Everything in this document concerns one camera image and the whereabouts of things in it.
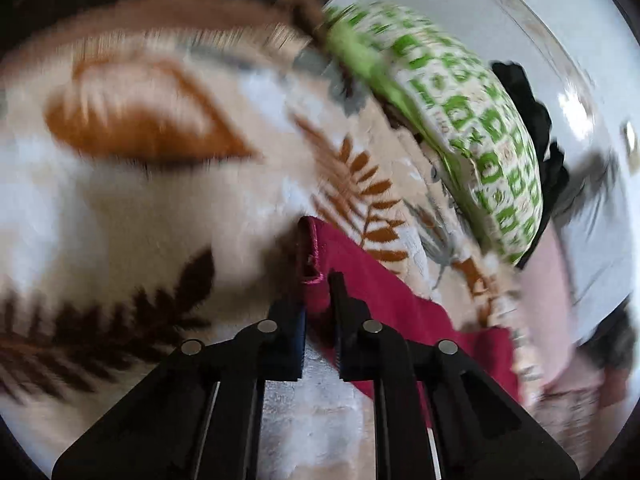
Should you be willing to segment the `pink long bolster pillow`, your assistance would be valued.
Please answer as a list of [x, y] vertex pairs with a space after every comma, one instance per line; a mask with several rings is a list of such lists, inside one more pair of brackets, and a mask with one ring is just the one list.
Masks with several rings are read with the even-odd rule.
[[541, 362], [542, 383], [555, 382], [574, 354], [572, 298], [560, 241], [552, 222], [518, 274], [521, 308]]

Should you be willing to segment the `light grey pillow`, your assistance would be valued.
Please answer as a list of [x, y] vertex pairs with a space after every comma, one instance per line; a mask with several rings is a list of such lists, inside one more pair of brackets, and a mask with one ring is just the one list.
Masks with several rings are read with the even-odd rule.
[[574, 306], [607, 315], [632, 291], [634, 236], [617, 157], [597, 154], [570, 178], [554, 213]]

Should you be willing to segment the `beige leaf pattern fleece blanket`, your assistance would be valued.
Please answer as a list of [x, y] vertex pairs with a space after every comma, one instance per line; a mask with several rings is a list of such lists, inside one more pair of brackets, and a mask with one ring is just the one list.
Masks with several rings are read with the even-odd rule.
[[46, 478], [187, 340], [219, 344], [289, 301], [303, 371], [265, 386], [254, 479], [378, 479], [373, 386], [341, 378], [331, 304], [332, 360], [296, 292], [305, 216], [455, 330], [505, 328], [534, 418], [517, 263], [476, 238], [437, 155], [326, 36], [314, 0], [124, 0], [2, 62], [1, 420]]

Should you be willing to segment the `green white patterned cloth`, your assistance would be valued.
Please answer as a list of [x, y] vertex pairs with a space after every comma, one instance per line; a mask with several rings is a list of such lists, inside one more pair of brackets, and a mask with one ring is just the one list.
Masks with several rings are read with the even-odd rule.
[[330, 6], [326, 41], [437, 155], [476, 238], [518, 263], [544, 210], [537, 155], [488, 66], [416, 10], [388, 2]]

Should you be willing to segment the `dark red garment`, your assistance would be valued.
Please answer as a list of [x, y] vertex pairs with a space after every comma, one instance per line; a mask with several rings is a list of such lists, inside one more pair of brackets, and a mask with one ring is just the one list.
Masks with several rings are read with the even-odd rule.
[[518, 376], [512, 370], [513, 346], [505, 328], [455, 330], [442, 306], [416, 296], [355, 242], [320, 219], [299, 219], [297, 243], [296, 292], [305, 306], [310, 330], [330, 360], [334, 358], [335, 330], [329, 274], [335, 271], [344, 276], [349, 296], [364, 301], [374, 318], [420, 344], [453, 340], [515, 401], [521, 400]]

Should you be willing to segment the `black crumpled garment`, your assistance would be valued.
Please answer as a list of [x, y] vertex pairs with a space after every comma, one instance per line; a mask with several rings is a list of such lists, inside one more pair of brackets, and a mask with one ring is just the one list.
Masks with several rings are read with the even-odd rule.
[[492, 62], [491, 70], [508, 92], [533, 141], [544, 201], [541, 223], [545, 226], [570, 180], [564, 166], [564, 152], [558, 142], [551, 140], [552, 119], [547, 107], [535, 98], [523, 67], [516, 63]]

